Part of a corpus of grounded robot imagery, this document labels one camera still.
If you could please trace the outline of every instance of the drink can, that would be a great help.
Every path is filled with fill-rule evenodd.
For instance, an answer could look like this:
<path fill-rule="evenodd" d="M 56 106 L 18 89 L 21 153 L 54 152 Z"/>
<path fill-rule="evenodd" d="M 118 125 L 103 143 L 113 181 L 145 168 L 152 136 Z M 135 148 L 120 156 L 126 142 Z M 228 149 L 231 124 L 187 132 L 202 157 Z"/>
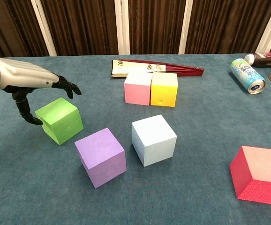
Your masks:
<path fill-rule="evenodd" d="M 232 61 L 230 70 L 250 94 L 257 94 L 264 90 L 265 79 L 253 69 L 244 59 Z"/>

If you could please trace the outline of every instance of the yellow cube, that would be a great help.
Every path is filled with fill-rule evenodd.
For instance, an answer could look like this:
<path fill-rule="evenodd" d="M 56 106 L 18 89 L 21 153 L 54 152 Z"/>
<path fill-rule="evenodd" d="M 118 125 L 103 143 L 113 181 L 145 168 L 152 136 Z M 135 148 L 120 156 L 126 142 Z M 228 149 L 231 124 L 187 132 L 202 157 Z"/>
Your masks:
<path fill-rule="evenodd" d="M 177 87 L 177 74 L 152 73 L 150 104 L 174 107 Z"/>

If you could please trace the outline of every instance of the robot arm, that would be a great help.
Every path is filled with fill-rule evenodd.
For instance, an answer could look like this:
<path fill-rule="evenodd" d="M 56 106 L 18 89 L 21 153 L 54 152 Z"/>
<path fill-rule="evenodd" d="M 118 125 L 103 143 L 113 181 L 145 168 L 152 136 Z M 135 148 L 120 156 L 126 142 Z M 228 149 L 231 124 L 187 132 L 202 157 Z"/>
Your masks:
<path fill-rule="evenodd" d="M 30 113 L 27 94 L 39 88 L 63 89 L 70 99 L 73 98 L 73 92 L 81 95 L 79 88 L 63 76 L 32 63 L 0 58 L 0 89 L 12 93 L 22 117 L 36 125 L 43 123 Z"/>

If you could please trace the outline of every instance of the pink cube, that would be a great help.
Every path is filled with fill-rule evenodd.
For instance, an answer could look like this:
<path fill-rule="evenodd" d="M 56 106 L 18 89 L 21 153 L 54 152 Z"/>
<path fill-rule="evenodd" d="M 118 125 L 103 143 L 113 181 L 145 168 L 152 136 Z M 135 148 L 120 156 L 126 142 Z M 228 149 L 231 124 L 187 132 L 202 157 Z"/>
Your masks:
<path fill-rule="evenodd" d="M 95 188 L 126 171 L 125 151 L 108 128 L 75 142 Z"/>
<path fill-rule="evenodd" d="M 271 204 L 271 149 L 242 146 L 230 170 L 238 199 Z"/>
<path fill-rule="evenodd" d="M 149 105 L 151 81 L 152 73 L 129 73 L 124 82 L 125 102 L 137 105 Z"/>

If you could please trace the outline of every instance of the cube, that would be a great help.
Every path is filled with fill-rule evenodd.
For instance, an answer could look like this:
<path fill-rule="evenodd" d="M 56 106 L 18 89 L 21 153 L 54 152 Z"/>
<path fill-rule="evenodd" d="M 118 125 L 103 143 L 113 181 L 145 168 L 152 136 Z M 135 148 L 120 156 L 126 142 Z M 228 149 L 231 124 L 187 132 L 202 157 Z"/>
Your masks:
<path fill-rule="evenodd" d="M 171 158 L 177 136 L 162 115 L 131 123 L 132 144 L 143 164 Z"/>
<path fill-rule="evenodd" d="M 152 73 L 151 105 L 174 107 L 177 96 L 177 74 Z"/>
<path fill-rule="evenodd" d="M 271 149 L 240 147 L 230 170 L 238 199 L 271 204 Z"/>
<path fill-rule="evenodd" d="M 75 142 L 95 188 L 126 171 L 125 151 L 108 128 Z"/>
<path fill-rule="evenodd" d="M 124 82 L 125 102 L 138 105 L 150 104 L 152 73 L 129 73 Z"/>
<path fill-rule="evenodd" d="M 59 145 L 83 130 L 83 123 L 76 106 L 63 98 L 35 111 L 43 122 L 43 130 Z"/>

